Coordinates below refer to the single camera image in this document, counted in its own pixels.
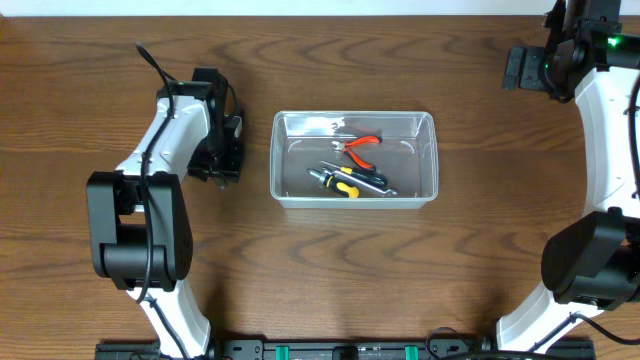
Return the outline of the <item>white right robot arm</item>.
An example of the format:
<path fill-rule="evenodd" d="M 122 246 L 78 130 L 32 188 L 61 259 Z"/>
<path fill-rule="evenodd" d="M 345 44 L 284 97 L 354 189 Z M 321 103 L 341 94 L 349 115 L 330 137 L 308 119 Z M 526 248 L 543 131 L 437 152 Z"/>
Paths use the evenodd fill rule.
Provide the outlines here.
<path fill-rule="evenodd" d="M 582 217 L 552 236 L 541 281 L 495 327 L 502 358 L 575 358 L 564 336 L 581 323 L 639 300 L 639 39 L 622 31 L 621 4 L 557 0 L 545 46 L 515 46 L 503 87 L 574 102 L 585 141 Z"/>

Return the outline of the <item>red handled pliers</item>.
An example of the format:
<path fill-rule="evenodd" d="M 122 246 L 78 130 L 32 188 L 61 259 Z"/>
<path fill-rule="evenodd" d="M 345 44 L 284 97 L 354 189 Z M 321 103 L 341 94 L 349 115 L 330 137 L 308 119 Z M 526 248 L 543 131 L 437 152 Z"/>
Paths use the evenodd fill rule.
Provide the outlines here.
<path fill-rule="evenodd" d="M 376 172 L 376 166 L 362 158 L 358 151 L 360 148 L 367 149 L 380 145 L 382 142 L 383 139 L 381 137 L 368 135 L 347 141 L 332 141 L 331 147 L 334 151 L 346 155 L 359 169 Z"/>

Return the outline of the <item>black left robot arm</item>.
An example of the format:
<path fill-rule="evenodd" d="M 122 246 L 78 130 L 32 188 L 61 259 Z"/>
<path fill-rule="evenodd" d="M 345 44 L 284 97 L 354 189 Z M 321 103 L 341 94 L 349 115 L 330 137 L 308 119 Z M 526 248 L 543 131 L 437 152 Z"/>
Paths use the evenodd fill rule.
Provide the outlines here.
<path fill-rule="evenodd" d="M 243 113 L 215 68 L 191 80 L 170 76 L 157 93 L 154 120 L 134 151 L 86 185 L 95 272 L 138 302 L 158 338 L 97 345 L 98 359 L 213 359 L 212 327 L 187 280 L 193 234 L 181 184 L 186 177 L 236 182 L 244 160 Z"/>

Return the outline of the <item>small hammer black handle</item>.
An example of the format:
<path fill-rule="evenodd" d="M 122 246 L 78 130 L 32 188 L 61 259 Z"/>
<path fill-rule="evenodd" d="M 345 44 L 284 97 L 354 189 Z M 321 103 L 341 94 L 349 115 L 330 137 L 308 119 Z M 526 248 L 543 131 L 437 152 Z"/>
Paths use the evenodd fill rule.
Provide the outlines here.
<path fill-rule="evenodd" d="M 221 189 L 225 190 L 227 188 L 228 182 L 224 179 L 217 179 L 216 185 Z"/>

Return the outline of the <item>slim black yellow screwdriver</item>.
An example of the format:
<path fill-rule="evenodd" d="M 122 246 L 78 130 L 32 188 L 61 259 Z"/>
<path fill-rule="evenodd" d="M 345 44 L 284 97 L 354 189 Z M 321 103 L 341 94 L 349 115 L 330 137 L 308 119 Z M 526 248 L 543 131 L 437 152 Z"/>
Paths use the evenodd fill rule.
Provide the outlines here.
<path fill-rule="evenodd" d="M 341 165 L 330 163 L 324 160 L 321 160 L 320 163 L 332 170 L 342 171 L 348 175 L 353 176 L 354 178 L 367 182 L 376 187 L 383 188 L 388 185 L 387 178 L 383 175 L 377 174 L 375 171 L 368 171 L 368 170 L 362 170 L 359 168 L 341 166 Z"/>

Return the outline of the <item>stubby yellow black screwdriver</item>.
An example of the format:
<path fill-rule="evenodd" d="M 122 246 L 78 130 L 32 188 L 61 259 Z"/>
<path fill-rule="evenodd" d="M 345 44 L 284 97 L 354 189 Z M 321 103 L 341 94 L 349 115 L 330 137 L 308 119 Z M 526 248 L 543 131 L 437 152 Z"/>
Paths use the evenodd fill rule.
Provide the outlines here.
<path fill-rule="evenodd" d="M 360 196 L 359 189 L 332 174 L 320 173 L 314 169 L 308 169 L 307 173 L 313 177 L 324 188 L 331 189 L 336 194 L 345 198 L 358 198 Z"/>

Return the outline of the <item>silver offset ring wrench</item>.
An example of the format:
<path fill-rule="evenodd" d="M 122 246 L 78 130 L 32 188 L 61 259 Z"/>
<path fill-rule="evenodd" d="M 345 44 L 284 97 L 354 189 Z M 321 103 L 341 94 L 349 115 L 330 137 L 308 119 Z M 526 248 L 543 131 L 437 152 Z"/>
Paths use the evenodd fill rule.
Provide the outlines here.
<path fill-rule="evenodd" d="M 350 181 L 355 184 L 361 185 L 367 188 L 368 190 L 374 193 L 377 193 L 381 196 L 397 196 L 398 195 L 398 191 L 394 188 L 380 187 L 380 186 L 374 185 L 373 183 L 367 180 L 359 179 L 357 177 L 354 177 L 353 175 L 347 174 L 342 171 L 335 170 L 335 171 L 332 171 L 332 174 L 339 179 Z"/>

